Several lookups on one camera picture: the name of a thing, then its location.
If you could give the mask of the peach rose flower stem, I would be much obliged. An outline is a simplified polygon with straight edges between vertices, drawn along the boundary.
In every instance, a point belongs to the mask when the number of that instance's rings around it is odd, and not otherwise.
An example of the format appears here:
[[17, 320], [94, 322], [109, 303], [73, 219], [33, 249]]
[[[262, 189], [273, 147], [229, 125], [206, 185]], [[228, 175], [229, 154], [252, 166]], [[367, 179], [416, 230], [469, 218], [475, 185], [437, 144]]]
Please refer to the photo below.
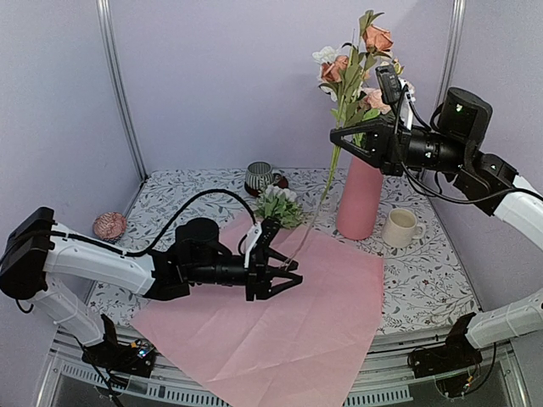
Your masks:
[[[408, 93], [404, 96], [404, 101], [402, 102], [400, 114], [402, 117], [408, 114], [408, 97], [411, 97], [411, 100], [414, 102], [415, 98], [415, 87], [409, 82], [405, 81], [405, 84], [408, 86]], [[362, 119], [370, 120], [376, 118], [379, 115], [386, 115], [392, 110], [392, 108], [386, 104], [382, 99], [382, 91], [377, 88], [361, 86], [359, 89], [360, 100], [358, 102], [360, 110], [363, 112]]]

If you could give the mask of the green leafy white stem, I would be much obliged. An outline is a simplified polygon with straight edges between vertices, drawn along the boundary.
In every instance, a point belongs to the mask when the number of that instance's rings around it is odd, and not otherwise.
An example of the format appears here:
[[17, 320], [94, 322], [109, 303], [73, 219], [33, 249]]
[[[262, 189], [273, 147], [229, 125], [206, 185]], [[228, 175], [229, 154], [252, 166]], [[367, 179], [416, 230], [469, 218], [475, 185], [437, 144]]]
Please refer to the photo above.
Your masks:
[[297, 194], [277, 185], [270, 185], [257, 198], [255, 215], [261, 219], [276, 218], [285, 229], [294, 229], [304, 220]]

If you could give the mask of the pink wrapping paper sheet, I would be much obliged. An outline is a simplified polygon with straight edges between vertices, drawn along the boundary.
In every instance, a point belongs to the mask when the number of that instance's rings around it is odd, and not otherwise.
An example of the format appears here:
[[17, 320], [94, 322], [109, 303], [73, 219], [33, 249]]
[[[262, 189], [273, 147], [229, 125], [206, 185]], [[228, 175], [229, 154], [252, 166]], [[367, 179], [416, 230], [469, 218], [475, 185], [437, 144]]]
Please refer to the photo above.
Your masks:
[[240, 287], [200, 286], [152, 301], [132, 326], [196, 381], [232, 377], [258, 363], [277, 366], [336, 350], [366, 353], [380, 326], [383, 259], [319, 231], [281, 231], [274, 248], [296, 254], [303, 281], [266, 301]]

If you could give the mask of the dusty orange rose stem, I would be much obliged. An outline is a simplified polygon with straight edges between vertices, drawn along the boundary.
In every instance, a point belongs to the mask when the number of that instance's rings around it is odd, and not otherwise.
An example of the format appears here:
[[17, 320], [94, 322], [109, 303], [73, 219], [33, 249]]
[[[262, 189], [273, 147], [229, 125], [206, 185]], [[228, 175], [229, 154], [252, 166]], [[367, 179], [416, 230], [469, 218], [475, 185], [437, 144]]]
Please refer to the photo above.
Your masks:
[[368, 9], [358, 19], [358, 31], [349, 42], [330, 52], [323, 49], [313, 54], [320, 64], [319, 87], [335, 96], [336, 107], [331, 113], [337, 130], [379, 113], [379, 108], [367, 101], [371, 92], [367, 82], [379, 63], [394, 62], [391, 31], [375, 25], [381, 15]]

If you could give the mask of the white blossom flower stem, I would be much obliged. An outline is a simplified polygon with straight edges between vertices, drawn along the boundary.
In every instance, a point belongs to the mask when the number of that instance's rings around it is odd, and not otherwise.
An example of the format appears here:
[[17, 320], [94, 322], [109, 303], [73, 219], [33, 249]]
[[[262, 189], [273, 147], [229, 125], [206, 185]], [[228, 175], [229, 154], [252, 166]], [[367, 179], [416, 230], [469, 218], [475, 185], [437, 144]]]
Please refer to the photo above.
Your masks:
[[359, 89], [363, 82], [364, 54], [358, 47], [346, 42], [341, 48], [330, 46], [312, 54], [319, 65], [318, 88], [325, 92], [335, 103], [331, 110], [335, 128], [345, 128], [361, 121]]

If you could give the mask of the peach blossom flower stem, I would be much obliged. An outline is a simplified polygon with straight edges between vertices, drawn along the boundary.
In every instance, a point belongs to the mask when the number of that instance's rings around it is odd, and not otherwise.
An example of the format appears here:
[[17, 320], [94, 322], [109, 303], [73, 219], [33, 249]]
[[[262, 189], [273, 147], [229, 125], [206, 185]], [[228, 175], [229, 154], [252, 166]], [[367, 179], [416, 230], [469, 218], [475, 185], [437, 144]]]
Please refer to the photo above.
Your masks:
[[394, 58], [390, 61], [390, 64], [393, 66], [394, 71], [397, 75], [401, 75], [404, 71], [405, 66], [400, 63], [397, 58]]

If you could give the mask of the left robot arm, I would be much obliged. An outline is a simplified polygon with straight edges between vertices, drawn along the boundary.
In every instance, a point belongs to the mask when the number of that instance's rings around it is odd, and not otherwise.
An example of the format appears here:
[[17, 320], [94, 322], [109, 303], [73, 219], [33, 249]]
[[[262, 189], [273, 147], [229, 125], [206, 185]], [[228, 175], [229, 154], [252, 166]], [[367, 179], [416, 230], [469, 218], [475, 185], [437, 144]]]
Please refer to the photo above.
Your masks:
[[105, 282], [157, 301], [186, 297], [191, 287], [202, 284], [244, 287], [248, 301], [267, 300], [303, 281], [296, 262], [284, 269], [268, 263], [286, 259], [271, 246], [279, 229], [273, 218], [254, 223], [243, 239], [244, 252], [233, 254], [220, 242], [215, 221], [195, 218], [177, 227], [166, 251], [129, 253], [76, 235], [54, 221], [52, 209], [41, 207], [8, 237], [1, 291], [37, 306], [69, 331], [89, 365], [148, 377], [156, 358], [153, 347], [142, 341], [119, 343], [115, 323], [89, 309], [60, 276]]

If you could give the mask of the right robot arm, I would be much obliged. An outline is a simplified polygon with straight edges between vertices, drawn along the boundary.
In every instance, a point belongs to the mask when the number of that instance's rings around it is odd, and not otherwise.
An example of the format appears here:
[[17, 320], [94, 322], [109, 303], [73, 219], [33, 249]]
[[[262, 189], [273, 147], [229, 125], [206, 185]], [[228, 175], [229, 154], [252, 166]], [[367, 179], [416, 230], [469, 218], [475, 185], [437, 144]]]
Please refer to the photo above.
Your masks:
[[476, 365], [481, 349], [542, 328], [542, 280], [525, 270], [535, 262], [524, 258], [542, 253], [542, 196], [504, 159], [481, 152], [491, 115], [482, 98], [452, 87], [429, 125], [409, 127], [375, 118], [330, 133], [335, 146], [386, 176], [409, 176], [412, 170], [445, 174], [464, 199], [447, 197], [423, 183], [419, 187], [450, 204], [473, 205], [525, 240], [509, 237], [492, 244], [489, 235], [483, 236], [483, 275], [475, 278], [476, 286], [488, 282], [494, 289], [504, 288], [515, 272], [528, 281], [509, 287], [497, 309], [461, 316], [444, 344], [412, 351], [408, 362], [417, 376]]

